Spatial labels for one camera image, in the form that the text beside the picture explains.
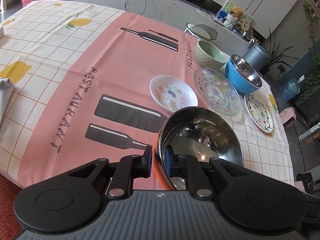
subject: light green textured bowl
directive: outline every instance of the light green textured bowl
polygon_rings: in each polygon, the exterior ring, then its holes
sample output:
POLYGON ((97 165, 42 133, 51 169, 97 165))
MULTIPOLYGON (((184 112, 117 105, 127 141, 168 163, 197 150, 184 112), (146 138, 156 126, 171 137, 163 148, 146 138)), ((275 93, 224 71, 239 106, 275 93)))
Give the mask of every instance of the light green textured bowl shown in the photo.
POLYGON ((203 68, 216 70, 227 63, 222 51, 207 41, 197 42, 195 55, 197 63, 203 68))

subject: tablecloth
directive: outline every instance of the tablecloth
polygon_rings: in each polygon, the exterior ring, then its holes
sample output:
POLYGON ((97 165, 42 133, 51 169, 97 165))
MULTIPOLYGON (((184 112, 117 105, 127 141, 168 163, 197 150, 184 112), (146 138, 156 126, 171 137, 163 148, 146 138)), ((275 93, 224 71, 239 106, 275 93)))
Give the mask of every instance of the tablecloth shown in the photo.
MULTIPOLYGON (((0 128, 0 173, 21 187, 100 157, 116 162, 142 154, 169 116, 150 96, 153 77, 176 76, 196 91, 197 39, 160 22, 47 0, 32 2, 3 25, 0 65, 19 81, 0 128)), ((262 90, 272 137, 259 131, 244 105, 237 116, 223 118, 239 138, 245 167, 293 185, 284 128, 266 82, 262 90)), ((199 106, 208 107, 196 94, 199 106)), ((134 187, 163 189, 154 172, 134 187)))

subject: water bottle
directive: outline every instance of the water bottle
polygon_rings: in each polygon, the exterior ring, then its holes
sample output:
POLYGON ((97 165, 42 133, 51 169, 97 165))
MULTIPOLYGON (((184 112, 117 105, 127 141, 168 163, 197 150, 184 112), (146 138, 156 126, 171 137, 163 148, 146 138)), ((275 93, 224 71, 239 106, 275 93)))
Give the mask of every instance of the water bottle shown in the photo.
POLYGON ((305 79, 305 76, 296 80, 295 78, 290 79, 284 84, 279 92, 280 96, 284 101, 288 102, 291 98, 294 98, 296 95, 300 93, 301 82, 305 79))

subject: power outlet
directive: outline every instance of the power outlet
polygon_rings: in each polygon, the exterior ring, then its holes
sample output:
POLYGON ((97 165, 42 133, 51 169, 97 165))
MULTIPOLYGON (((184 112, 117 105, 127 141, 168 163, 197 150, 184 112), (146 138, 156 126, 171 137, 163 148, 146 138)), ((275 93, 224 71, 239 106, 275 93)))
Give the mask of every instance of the power outlet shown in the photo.
POLYGON ((285 68, 281 64, 278 66, 278 69, 281 71, 281 73, 285 71, 285 68))

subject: pink table mat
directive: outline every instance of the pink table mat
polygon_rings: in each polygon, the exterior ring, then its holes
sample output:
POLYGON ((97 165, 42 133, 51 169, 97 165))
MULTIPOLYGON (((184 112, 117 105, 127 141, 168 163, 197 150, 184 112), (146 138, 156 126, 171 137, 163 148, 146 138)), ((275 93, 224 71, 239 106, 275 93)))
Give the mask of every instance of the pink table mat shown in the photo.
MULTIPOLYGON (((171 75, 193 82, 197 39, 161 22, 125 12, 68 70, 45 107, 25 150, 18 184, 27 187, 97 158, 118 162, 154 145, 170 114, 149 92, 150 81, 171 75), (163 33, 164 45, 122 30, 163 33)), ((199 106, 207 105, 196 92, 199 106)), ((154 171, 136 189, 162 190, 154 171)))

